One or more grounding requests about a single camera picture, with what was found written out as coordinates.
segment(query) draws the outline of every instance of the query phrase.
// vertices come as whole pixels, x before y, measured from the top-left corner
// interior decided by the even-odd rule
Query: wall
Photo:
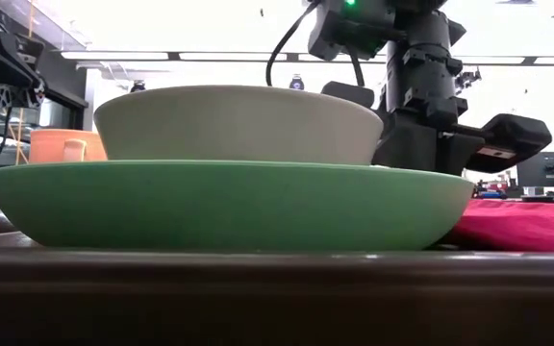
[[[263,62],[178,62],[163,77],[146,80],[147,88],[191,85],[265,86]],[[365,83],[378,86],[384,79],[384,66],[362,66]],[[356,84],[354,69],[349,63],[278,63],[273,65],[272,81],[276,87],[288,87],[294,74],[300,74],[305,90],[320,92],[330,81]]]
[[[44,51],[38,64],[38,72],[44,77],[48,87],[77,104],[86,106],[85,87],[87,71],[76,68],[76,62],[64,59],[59,52]]]
[[[483,80],[461,96],[469,111],[460,123],[480,127],[493,116],[509,112],[542,120],[553,135],[544,151],[554,151],[554,67],[481,67]],[[471,180],[492,180],[496,175],[468,172]]]
[[[85,90],[85,99],[88,106],[85,109],[83,116],[83,129],[88,131],[96,131],[95,123],[93,122],[93,114],[98,107],[106,101],[127,93],[126,89],[120,87],[120,83],[105,79],[102,72],[98,69],[87,70],[87,87]]]

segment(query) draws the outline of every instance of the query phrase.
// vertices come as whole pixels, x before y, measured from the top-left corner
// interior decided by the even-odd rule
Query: wooden table
[[[554,255],[54,250],[0,233],[1,338],[554,345]]]

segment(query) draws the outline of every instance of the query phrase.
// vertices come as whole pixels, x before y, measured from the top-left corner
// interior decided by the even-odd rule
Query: mug handle
[[[67,139],[63,146],[63,161],[84,161],[87,143],[81,139]]]

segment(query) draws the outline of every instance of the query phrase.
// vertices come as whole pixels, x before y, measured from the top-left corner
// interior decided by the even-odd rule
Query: orange mug
[[[100,135],[77,130],[31,131],[29,163],[107,160]]]

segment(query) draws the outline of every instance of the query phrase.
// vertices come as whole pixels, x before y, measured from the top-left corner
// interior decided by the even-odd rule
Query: white bowl
[[[383,123],[336,97],[265,86],[180,86],[95,111],[110,160],[371,162]]]

